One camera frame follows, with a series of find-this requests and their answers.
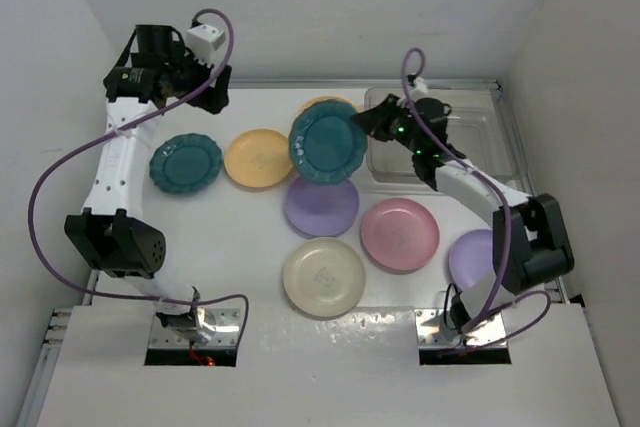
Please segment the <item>teal ornate plate front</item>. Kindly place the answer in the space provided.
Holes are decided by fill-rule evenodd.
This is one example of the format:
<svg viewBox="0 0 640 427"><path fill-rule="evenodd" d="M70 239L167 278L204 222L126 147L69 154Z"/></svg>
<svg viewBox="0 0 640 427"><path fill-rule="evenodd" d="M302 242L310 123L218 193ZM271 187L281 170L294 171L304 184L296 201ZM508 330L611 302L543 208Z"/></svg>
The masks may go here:
<svg viewBox="0 0 640 427"><path fill-rule="evenodd" d="M362 165L366 134L351 116L297 116L289 136L289 157L298 175L316 184L339 184Z"/></svg>

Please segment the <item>teal ornate plate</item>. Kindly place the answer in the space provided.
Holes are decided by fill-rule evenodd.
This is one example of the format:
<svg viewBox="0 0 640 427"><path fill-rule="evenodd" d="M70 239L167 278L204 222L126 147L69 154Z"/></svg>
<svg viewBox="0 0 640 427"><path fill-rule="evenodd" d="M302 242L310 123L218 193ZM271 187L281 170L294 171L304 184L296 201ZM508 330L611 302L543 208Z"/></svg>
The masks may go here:
<svg viewBox="0 0 640 427"><path fill-rule="evenodd" d="M209 136L180 134L162 143L149 161L152 183L170 195L196 194L219 176L223 151Z"/></svg>
<svg viewBox="0 0 640 427"><path fill-rule="evenodd" d="M366 134L351 116L297 116L289 136L289 157L298 175L316 184L339 184L362 165Z"/></svg>

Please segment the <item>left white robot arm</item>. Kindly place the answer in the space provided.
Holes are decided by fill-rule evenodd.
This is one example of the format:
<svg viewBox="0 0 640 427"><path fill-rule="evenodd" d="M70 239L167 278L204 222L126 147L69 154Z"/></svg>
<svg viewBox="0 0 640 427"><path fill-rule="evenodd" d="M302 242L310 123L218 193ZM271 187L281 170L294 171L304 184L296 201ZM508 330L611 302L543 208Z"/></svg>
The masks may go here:
<svg viewBox="0 0 640 427"><path fill-rule="evenodd" d="M231 67L213 55L227 42L223 30L194 22L180 34L163 25L138 25L105 77L105 142L91 191L64 231L89 266L122 279L156 305L161 325L192 344L215 335L214 316L196 303L198 290L165 266L164 234L143 220L143 184L176 195L195 193L218 176L222 151L209 137L184 134L153 150L151 142L168 99L216 115L229 103Z"/></svg>

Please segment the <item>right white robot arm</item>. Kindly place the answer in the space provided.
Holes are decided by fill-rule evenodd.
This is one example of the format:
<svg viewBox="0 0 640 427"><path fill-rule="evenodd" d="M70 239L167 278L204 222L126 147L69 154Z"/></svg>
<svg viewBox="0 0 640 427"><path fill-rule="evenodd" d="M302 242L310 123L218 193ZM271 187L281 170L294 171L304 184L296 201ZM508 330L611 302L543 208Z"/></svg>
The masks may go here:
<svg viewBox="0 0 640 427"><path fill-rule="evenodd" d="M447 328L461 337L535 294L538 286L571 272L575 259L558 200L515 190L476 167L448 140L450 113L450 105L435 98L388 95L351 120L370 138L405 147L423 183L491 228L491 272L458 292L442 315Z"/></svg>

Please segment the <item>teal ornate plate back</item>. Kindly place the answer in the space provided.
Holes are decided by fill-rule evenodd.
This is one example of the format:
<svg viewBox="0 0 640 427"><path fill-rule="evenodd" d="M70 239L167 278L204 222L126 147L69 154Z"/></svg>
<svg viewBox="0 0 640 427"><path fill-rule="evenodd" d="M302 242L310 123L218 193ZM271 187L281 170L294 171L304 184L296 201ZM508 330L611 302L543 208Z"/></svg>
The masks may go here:
<svg viewBox="0 0 640 427"><path fill-rule="evenodd" d="M219 176L223 151L209 136L180 134L162 143L149 161L152 183L170 195L196 194Z"/></svg>

